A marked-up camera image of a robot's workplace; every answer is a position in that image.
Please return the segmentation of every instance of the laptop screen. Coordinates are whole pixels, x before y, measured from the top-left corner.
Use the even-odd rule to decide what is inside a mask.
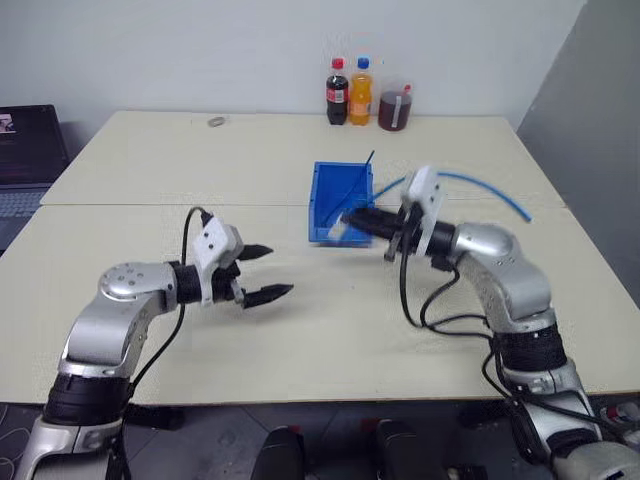
[[[0,107],[0,186],[53,183],[68,164],[53,105]]]

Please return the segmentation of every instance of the laptop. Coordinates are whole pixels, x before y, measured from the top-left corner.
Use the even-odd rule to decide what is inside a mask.
[[[0,252],[67,165],[53,105],[0,107]]]

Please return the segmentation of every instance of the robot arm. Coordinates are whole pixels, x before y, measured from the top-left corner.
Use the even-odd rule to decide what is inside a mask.
[[[428,167],[407,178],[398,214],[357,209],[343,221],[390,240],[388,260],[405,247],[416,255],[424,252],[444,260],[434,266],[455,265],[473,285],[493,332],[498,377],[511,394],[507,410],[522,456],[550,465],[564,479],[640,478],[640,457],[603,442],[599,428],[588,421],[593,411],[575,364],[565,355],[545,275],[508,231],[437,221],[442,189]]]
[[[259,258],[272,250],[244,245],[234,227],[208,214],[203,223],[194,241],[195,265],[125,263],[101,276],[98,293],[71,328],[17,479],[55,474],[104,479],[122,469],[117,442],[133,395],[130,379],[155,317],[195,302],[235,300],[250,308],[293,288],[276,284],[251,293],[240,288],[236,260]]]

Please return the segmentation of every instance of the blue plastic bin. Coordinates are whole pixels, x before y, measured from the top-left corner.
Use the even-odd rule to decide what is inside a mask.
[[[329,230],[345,210],[373,207],[371,164],[316,162],[309,201],[309,241],[335,246],[368,246],[371,235],[348,227],[339,241]]]

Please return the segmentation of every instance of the table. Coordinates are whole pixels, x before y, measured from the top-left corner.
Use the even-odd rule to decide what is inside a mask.
[[[364,162],[376,189],[423,165],[483,178],[526,205],[564,203],[506,120],[412,117],[398,133],[331,126],[324,115],[118,112],[42,200],[45,205],[300,205],[315,161]],[[491,198],[462,182],[449,198]],[[381,205],[397,204],[398,193]]]
[[[179,255],[186,205],[44,206],[0,258],[2,401],[44,402],[76,315],[100,274],[125,261]],[[398,263],[371,249],[307,242],[306,206],[213,206],[246,242],[275,253],[241,265],[250,289],[292,282],[272,304],[187,307],[183,331],[140,385],[144,404],[221,404],[304,400],[480,398],[495,392],[480,375],[484,342],[411,328],[398,298]],[[451,222],[498,222],[520,239],[548,275],[567,353],[589,392],[638,389],[640,314],[587,235],[563,207],[533,205],[525,224],[498,200],[450,200]],[[194,222],[192,233],[198,228]],[[419,301],[448,276],[426,259],[409,264],[409,299]],[[434,305],[436,316],[478,311],[468,283]],[[144,362],[176,314],[157,318]]]

